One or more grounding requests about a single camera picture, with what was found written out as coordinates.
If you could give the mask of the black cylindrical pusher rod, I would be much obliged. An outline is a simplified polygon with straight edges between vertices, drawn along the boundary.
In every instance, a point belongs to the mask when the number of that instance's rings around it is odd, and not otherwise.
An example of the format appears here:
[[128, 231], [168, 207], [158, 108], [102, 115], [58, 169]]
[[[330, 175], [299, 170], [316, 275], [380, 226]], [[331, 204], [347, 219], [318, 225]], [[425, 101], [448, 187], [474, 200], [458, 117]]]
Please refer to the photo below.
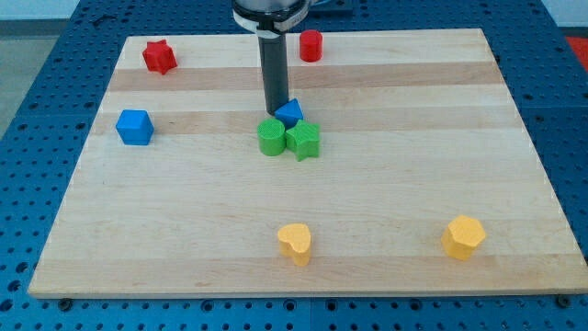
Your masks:
[[286, 36], [269, 30], [260, 30], [257, 35], [266, 112], [274, 115], [289, 102]]

